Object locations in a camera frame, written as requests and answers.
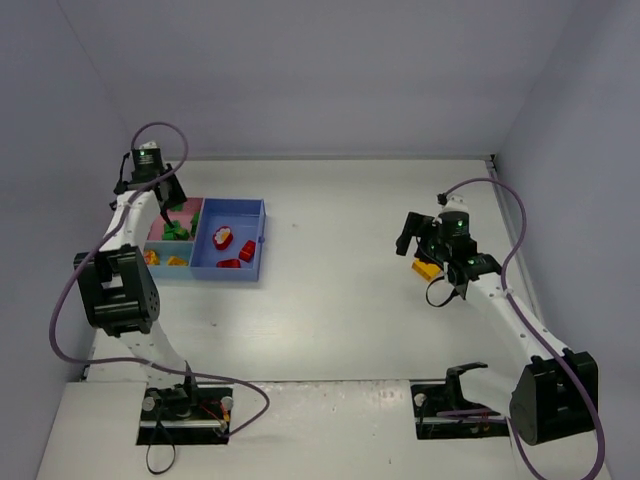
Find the red flower printed lego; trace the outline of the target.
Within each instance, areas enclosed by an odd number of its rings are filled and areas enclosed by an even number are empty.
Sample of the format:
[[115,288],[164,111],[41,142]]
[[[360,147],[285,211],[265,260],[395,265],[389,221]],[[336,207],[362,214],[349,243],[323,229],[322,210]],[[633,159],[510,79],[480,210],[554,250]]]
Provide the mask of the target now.
[[221,226],[212,234],[212,244],[218,251],[226,250],[233,242],[233,231],[229,226]]

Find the purple-blue large container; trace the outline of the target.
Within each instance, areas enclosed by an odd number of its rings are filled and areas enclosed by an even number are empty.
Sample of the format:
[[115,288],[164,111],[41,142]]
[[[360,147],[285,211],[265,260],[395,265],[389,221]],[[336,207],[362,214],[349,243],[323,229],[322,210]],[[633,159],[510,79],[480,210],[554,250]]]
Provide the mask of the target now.
[[262,199],[205,198],[190,260],[193,277],[257,282],[265,226]]

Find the green half-round lego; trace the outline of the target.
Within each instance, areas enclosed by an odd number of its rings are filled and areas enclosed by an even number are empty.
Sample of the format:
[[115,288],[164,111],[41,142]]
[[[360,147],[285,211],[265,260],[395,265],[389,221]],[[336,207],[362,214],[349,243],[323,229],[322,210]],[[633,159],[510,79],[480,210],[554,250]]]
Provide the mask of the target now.
[[161,239],[163,241],[179,240],[181,236],[181,230],[181,224],[177,220],[172,221],[171,223],[165,223],[163,226]]

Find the yellow round printed lego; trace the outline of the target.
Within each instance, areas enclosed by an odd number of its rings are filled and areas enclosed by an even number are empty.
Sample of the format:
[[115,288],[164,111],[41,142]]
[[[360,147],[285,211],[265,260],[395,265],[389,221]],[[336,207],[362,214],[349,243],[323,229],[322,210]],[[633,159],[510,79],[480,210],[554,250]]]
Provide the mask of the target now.
[[143,256],[147,265],[157,266],[160,264],[159,256],[154,250],[145,250]]

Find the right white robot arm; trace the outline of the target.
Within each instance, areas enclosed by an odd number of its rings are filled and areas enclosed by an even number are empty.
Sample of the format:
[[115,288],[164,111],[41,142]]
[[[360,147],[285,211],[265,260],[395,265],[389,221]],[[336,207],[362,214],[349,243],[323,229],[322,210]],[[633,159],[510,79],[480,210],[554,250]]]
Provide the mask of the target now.
[[451,367],[446,385],[455,407],[483,405],[512,421],[520,438],[535,446],[594,429],[587,405],[598,395],[598,368],[586,352],[573,352],[555,338],[502,284],[503,271],[490,254],[479,252],[464,211],[436,217],[410,212],[396,241],[407,253],[443,271],[454,297],[466,301],[506,345],[514,373],[501,376],[476,361]]

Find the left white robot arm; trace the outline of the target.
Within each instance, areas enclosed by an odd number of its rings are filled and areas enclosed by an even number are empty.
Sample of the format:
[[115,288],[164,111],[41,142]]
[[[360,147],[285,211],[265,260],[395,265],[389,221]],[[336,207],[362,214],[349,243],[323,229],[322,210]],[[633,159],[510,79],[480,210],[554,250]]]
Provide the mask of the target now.
[[137,195],[137,188],[171,169],[151,141],[131,151],[131,180],[117,188],[110,229],[117,232],[79,274],[77,284],[89,324],[116,338],[134,359],[141,359],[148,395],[156,402],[193,403],[197,384],[188,362],[173,348],[159,323],[160,296],[144,259],[154,221],[169,225],[168,210],[186,195],[172,175]]

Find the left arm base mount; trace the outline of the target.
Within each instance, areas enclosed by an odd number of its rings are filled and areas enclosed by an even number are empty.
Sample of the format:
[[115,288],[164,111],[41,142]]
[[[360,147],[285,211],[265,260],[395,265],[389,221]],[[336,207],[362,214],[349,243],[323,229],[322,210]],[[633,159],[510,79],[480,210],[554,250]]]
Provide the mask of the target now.
[[138,446],[227,445],[234,406],[230,386],[149,388],[142,401]]

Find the yellow L-shaped lego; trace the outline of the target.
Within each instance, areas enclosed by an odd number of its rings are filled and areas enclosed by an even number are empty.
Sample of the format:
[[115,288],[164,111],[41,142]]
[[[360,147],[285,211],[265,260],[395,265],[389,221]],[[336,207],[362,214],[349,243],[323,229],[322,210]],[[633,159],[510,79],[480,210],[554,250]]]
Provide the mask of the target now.
[[434,280],[441,273],[441,269],[437,265],[426,263],[418,259],[413,261],[411,268],[427,282]]

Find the yellow small lego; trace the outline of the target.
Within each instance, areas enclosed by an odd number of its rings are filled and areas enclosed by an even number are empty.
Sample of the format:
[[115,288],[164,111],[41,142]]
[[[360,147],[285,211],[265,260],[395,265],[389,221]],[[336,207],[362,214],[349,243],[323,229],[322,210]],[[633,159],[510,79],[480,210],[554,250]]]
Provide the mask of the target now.
[[188,261],[178,256],[170,256],[167,260],[167,265],[168,266],[187,266]]

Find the green wedge lego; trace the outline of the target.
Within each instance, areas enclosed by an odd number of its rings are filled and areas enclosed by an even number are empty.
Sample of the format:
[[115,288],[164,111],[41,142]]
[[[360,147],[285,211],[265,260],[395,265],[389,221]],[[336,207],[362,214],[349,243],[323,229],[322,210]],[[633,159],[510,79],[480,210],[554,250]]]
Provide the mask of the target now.
[[194,215],[191,218],[190,224],[191,224],[191,229],[190,229],[190,234],[192,237],[196,236],[197,230],[198,230],[198,225],[199,225],[199,221],[200,221],[200,212],[197,211],[194,213]]

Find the red half-round lego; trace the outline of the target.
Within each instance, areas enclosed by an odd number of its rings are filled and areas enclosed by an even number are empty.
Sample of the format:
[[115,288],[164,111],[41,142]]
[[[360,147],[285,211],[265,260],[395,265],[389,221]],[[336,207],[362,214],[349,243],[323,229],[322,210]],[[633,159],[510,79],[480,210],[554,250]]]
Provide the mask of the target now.
[[238,258],[231,258],[218,261],[216,267],[221,269],[240,269],[242,263]]

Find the small green lego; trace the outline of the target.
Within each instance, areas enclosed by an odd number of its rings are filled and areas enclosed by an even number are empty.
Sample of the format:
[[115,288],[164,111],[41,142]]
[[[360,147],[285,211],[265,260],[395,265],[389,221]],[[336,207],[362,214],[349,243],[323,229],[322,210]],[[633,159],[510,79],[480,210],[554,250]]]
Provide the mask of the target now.
[[190,233],[184,228],[179,228],[174,230],[174,236],[176,240],[188,241],[190,238]]

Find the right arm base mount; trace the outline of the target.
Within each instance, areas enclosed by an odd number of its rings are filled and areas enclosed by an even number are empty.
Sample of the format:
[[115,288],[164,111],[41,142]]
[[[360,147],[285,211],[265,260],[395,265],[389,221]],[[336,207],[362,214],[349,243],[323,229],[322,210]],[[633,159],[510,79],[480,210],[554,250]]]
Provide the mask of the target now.
[[463,397],[460,377],[486,368],[482,362],[467,363],[449,368],[441,380],[410,382],[418,440],[479,440],[510,435],[503,416]]

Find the red brick lego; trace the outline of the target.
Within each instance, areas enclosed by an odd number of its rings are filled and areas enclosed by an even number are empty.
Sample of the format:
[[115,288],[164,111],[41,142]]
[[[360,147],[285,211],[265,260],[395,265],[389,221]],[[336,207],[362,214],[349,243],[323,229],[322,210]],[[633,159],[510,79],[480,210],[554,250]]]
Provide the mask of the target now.
[[256,251],[256,242],[253,240],[248,240],[241,250],[238,253],[238,258],[246,263],[250,263],[255,255]]

